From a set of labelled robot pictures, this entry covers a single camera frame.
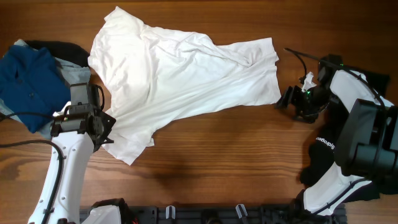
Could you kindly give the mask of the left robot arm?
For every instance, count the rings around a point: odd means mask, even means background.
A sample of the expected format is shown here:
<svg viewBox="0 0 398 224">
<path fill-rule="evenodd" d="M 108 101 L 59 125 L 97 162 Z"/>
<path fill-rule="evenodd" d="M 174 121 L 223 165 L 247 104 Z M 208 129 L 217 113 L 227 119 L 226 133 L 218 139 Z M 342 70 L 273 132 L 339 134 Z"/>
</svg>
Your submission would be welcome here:
<svg viewBox="0 0 398 224">
<path fill-rule="evenodd" d="M 80 223 L 80 199 L 91 155 L 103 144 L 116 119 L 101 108 L 70 105 L 68 113 L 54 118 L 52 155 L 44 186 L 29 223 Z"/>
</svg>

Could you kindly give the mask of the white t-shirt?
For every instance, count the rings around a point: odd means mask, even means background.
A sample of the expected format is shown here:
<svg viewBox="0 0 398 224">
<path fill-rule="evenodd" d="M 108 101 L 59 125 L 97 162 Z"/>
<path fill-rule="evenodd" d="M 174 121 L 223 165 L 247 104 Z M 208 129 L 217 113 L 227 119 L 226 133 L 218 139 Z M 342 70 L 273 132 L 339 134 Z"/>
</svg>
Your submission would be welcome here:
<svg viewBox="0 0 398 224">
<path fill-rule="evenodd" d="M 132 164 L 172 121 L 276 103 L 278 59 L 271 38 L 216 45 L 206 34 L 151 27 L 117 7 L 88 58 L 116 119 L 105 150 Z"/>
</svg>

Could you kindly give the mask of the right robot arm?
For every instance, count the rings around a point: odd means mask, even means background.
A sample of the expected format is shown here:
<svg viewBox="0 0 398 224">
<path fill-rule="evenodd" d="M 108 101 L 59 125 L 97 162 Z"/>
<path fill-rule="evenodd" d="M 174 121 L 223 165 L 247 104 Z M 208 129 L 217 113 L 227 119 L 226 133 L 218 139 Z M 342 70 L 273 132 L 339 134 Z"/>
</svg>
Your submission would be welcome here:
<svg viewBox="0 0 398 224">
<path fill-rule="evenodd" d="M 345 65 L 339 55 L 318 59 L 286 89 L 276 108 L 293 106 L 295 120 L 326 115 L 300 174 L 304 189 L 283 217 L 296 223 L 338 223 L 342 203 L 397 193 L 397 106 L 384 97 L 389 76 Z"/>
</svg>

